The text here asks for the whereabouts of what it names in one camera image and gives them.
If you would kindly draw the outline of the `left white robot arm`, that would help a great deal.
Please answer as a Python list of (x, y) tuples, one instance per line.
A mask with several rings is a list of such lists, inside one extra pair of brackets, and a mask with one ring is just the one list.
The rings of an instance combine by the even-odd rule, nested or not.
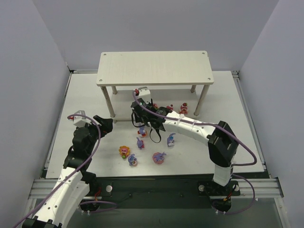
[(113, 130), (113, 120), (77, 112), (68, 117), (76, 127), (72, 145), (52, 191), (24, 220), (24, 228), (65, 228), (83, 198), (95, 194), (99, 186), (87, 169), (101, 139)]

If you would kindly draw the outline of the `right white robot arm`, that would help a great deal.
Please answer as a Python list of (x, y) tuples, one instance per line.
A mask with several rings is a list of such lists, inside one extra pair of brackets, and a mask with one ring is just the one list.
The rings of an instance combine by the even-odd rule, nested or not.
[(141, 98), (132, 102), (131, 110), (133, 121), (144, 124), (157, 133), (179, 133), (206, 145), (209, 158), (215, 166), (213, 181), (220, 186), (226, 186), (230, 182), (238, 142), (233, 138), (235, 135), (226, 122), (207, 125), (166, 107), (156, 109)]

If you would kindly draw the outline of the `pink bear clover toy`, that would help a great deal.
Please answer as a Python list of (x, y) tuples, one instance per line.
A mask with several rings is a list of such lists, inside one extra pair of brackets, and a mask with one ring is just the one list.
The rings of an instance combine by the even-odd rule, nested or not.
[(172, 104), (166, 106), (166, 108), (169, 109), (169, 110), (171, 110), (171, 111), (173, 111), (173, 105)]

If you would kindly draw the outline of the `red white strawberry toy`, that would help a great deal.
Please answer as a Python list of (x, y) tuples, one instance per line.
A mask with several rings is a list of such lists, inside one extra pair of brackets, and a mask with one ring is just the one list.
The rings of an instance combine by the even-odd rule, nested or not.
[(183, 115), (187, 115), (188, 114), (188, 104), (186, 102), (184, 102), (180, 106), (180, 114), (183, 114)]

